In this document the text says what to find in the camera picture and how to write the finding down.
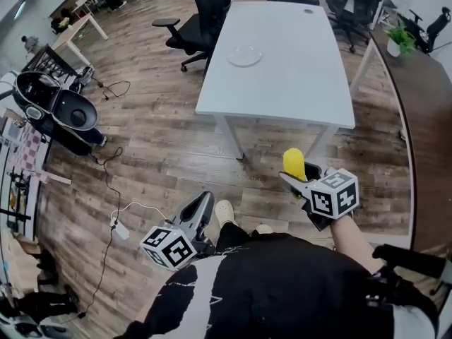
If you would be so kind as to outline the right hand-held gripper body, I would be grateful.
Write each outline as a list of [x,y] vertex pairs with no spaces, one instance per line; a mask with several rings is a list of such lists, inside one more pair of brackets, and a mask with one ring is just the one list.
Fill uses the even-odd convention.
[[318,231],[359,205],[358,179],[346,169],[333,169],[326,176],[311,179],[305,172],[297,179],[301,182],[299,195],[305,200],[302,209]]

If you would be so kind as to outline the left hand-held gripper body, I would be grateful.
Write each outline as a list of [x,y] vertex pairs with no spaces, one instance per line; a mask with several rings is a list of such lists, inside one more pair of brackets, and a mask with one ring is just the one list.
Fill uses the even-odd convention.
[[187,265],[192,259],[205,258],[215,253],[213,242],[206,236],[207,222],[198,225],[176,225],[163,220],[154,225],[140,242],[150,260],[170,271]]

